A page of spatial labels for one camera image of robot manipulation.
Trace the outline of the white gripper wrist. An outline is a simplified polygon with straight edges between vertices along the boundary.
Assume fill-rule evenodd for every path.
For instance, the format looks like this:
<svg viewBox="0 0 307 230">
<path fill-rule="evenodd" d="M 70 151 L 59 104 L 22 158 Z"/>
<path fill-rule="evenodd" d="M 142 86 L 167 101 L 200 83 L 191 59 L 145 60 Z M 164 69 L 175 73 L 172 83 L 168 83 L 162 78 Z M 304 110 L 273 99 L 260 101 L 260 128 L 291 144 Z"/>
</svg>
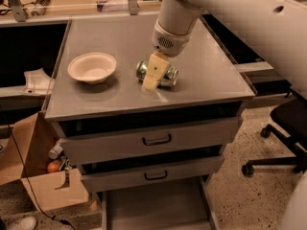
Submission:
<svg viewBox="0 0 307 230">
<path fill-rule="evenodd" d="M 159 21 L 156 21 L 153 28 L 152 43 L 157 52 L 152 53 L 149 59 L 147 72 L 142 83 L 142 91 L 154 91 L 160 80 L 166 73 L 169 65 L 169 58 L 178 56 L 190 39 L 190 34 L 177 35 L 164 30 Z"/>
</svg>

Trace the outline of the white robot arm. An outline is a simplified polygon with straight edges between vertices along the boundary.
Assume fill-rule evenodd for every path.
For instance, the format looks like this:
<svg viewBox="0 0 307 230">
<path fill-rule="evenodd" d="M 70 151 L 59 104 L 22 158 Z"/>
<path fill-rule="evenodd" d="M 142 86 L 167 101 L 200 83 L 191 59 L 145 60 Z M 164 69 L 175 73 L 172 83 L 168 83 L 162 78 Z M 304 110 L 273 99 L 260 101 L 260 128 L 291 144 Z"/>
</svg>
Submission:
<svg viewBox="0 0 307 230">
<path fill-rule="evenodd" d="M 162 0 L 153 46 L 179 55 L 202 12 L 208 11 L 292 85 L 295 99 L 274 113 L 306 128 L 307 8 L 293 0 Z"/>
</svg>

